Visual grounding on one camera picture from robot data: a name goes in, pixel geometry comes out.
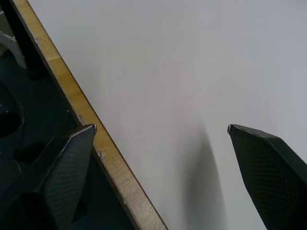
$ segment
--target white surface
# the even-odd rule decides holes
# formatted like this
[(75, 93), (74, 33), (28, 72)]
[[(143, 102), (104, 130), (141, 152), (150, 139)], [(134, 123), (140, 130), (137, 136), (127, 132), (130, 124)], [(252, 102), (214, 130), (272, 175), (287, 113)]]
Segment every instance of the white surface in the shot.
[(307, 4), (29, 0), (171, 230), (260, 230), (228, 124), (307, 161)]
[(23, 69), (27, 68), (27, 65), (26, 65), (25, 60), (24, 60), (24, 56), (23, 56), (23, 54), (22, 54), (22, 52), (19, 48), (19, 45), (18, 45), (15, 37), (11, 37), (11, 36), (3, 33), (0, 30), (0, 45), (4, 45), (5, 47), (7, 47), (13, 53), (18, 65), (21, 68), (23, 68)]

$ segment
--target wooden edge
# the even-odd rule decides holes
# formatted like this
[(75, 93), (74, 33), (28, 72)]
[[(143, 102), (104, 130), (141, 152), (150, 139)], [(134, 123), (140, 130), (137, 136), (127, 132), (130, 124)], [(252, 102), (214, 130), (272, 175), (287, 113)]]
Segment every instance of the wooden edge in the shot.
[(134, 227), (142, 230), (167, 229), (51, 42), (30, 4), (27, 0), (13, 1), (79, 121), (82, 124), (96, 124), (94, 156)]

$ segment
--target wooden board edge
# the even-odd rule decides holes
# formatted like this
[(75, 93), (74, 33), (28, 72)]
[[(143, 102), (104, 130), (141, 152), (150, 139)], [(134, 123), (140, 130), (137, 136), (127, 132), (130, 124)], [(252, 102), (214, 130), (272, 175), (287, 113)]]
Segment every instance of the wooden board edge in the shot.
[(94, 139), (94, 147), (96, 149), (94, 156), (134, 227), (144, 230), (167, 229), (87, 101), (30, 4), (27, 0), (13, 1), (79, 121), (84, 124), (97, 125), (97, 134)]

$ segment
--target plywood edge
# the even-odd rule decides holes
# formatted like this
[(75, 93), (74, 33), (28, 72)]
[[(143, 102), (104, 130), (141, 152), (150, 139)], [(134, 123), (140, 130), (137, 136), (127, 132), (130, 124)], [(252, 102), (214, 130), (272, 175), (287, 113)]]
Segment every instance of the plywood edge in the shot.
[(167, 229), (27, 0), (13, 1), (79, 121), (85, 124), (97, 125), (97, 134), (94, 139), (96, 149), (94, 156), (134, 226), (144, 230)]

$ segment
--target textured carbon fiber surface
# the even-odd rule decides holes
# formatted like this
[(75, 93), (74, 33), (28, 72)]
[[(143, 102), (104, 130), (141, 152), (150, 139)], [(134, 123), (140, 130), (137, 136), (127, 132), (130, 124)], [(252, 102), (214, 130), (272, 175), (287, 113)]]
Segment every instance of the textured carbon fiber surface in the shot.
[(237, 128), (230, 136), (244, 184), (267, 229), (293, 229), (306, 196), (303, 185), (265, 138)]
[(67, 229), (74, 216), (84, 186), (95, 128), (71, 137), (42, 188), (42, 195), (56, 225)]

